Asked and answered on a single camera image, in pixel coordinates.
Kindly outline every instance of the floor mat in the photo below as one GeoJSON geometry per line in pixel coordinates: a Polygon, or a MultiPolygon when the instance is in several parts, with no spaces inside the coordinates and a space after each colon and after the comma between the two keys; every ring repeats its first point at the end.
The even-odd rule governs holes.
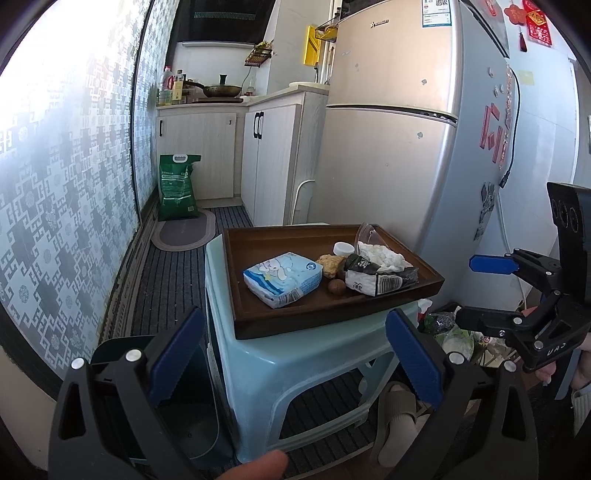
{"type": "Polygon", "coordinates": [[[158,222],[152,236],[156,248],[165,252],[186,252],[202,247],[216,236],[216,216],[198,209],[196,218],[158,222]]]}

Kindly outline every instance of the baseboard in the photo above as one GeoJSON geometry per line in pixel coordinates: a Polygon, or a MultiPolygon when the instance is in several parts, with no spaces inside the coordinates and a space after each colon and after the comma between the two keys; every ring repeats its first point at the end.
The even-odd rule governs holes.
{"type": "Polygon", "coordinates": [[[142,225],[127,249],[123,264],[115,280],[111,299],[103,320],[99,343],[112,338],[131,335],[141,273],[150,248],[150,239],[158,222],[158,196],[151,196],[144,208],[142,225]]]}
{"type": "Polygon", "coordinates": [[[197,200],[195,203],[201,208],[240,207],[242,206],[242,198],[235,196],[231,199],[197,200]]]}

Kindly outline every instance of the wooden tray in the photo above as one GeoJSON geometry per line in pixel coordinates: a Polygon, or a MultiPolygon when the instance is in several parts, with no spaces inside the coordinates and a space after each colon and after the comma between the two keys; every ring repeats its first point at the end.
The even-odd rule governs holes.
{"type": "Polygon", "coordinates": [[[323,278],[320,287],[312,293],[280,309],[270,308],[248,290],[242,272],[286,252],[311,260],[324,254],[332,254],[336,242],[355,242],[359,225],[297,225],[224,230],[224,250],[236,338],[258,338],[342,322],[436,295],[443,285],[443,277],[381,227],[375,225],[374,228],[392,250],[403,254],[407,261],[418,267],[417,284],[377,297],[368,297],[350,289],[343,296],[335,296],[327,289],[328,279],[323,278]]]}

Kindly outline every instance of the black cable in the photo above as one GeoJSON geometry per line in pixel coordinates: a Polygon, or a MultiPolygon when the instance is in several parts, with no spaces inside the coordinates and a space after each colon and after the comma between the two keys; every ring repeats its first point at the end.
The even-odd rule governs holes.
{"type": "Polygon", "coordinates": [[[513,126],[513,145],[511,147],[511,163],[509,163],[509,168],[507,169],[507,171],[505,172],[505,175],[503,175],[503,178],[501,179],[501,182],[499,183],[499,187],[504,189],[505,185],[507,184],[507,180],[509,179],[509,175],[511,175],[511,169],[513,168],[513,162],[515,161],[515,138],[517,137],[517,122],[519,121],[519,112],[521,110],[521,87],[519,86],[519,79],[517,78],[517,74],[515,73],[515,71],[509,67],[511,69],[511,72],[513,72],[513,77],[515,77],[515,84],[517,85],[517,95],[518,95],[518,99],[517,99],[517,114],[515,116],[515,125],[513,126]]]}

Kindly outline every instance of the kitchen cabinet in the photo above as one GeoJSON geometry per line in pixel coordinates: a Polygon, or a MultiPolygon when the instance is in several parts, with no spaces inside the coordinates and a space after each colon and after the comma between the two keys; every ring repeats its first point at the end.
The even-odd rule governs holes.
{"type": "Polygon", "coordinates": [[[234,195],[236,113],[208,112],[159,116],[157,158],[160,155],[201,155],[193,164],[196,200],[225,199],[234,195]]]}
{"type": "Polygon", "coordinates": [[[242,201],[253,225],[283,225],[290,214],[291,192],[287,187],[290,173],[293,175],[290,166],[297,150],[300,125],[296,120],[301,106],[270,108],[252,116],[251,113],[246,115],[245,123],[242,201]]]}
{"type": "Polygon", "coordinates": [[[285,90],[246,114],[241,197],[254,226],[305,223],[327,95],[285,90]]]}

